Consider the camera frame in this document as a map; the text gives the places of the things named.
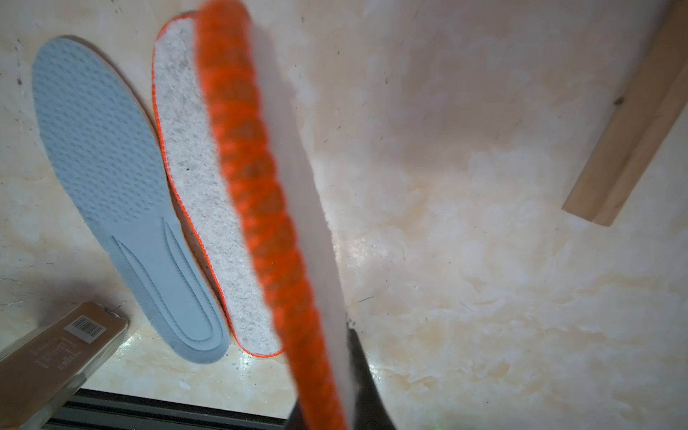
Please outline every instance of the insole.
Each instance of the insole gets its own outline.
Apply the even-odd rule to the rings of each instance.
[[[151,125],[119,75],[71,39],[33,65],[36,116],[63,188],[164,341],[212,363],[229,346],[224,315],[170,200]]]
[[[237,343],[253,356],[281,344],[253,269],[193,66],[193,16],[167,23],[153,52],[153,108],[172,188],[207,258]]]

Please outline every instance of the wooden stick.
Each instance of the wooden stick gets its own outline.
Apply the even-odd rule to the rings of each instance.
[[[675,0],[563,209],[610,226],[688,102],[688,0]]]

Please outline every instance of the marble surface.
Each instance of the marble surface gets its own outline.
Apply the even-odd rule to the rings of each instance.
[[[151,108],[197,1],[0,5],[0,347],[74,303],[132,337],[87,388],[285,417],[284,357],[175,356],[57,182],[30,68],[73,34]],[[688,111],[612,227],[560,208],[666,0],[248,0],[274,37],[347,309],[399,429],[688,427]]]

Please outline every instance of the barcode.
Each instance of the barcode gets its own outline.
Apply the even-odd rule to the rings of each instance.
[[[95,341],[98,336],[103,334],[105,327],[93,321],[88,316],[82,315],[65,327],[65,331],[72,333],[86,343],[91,343]]]

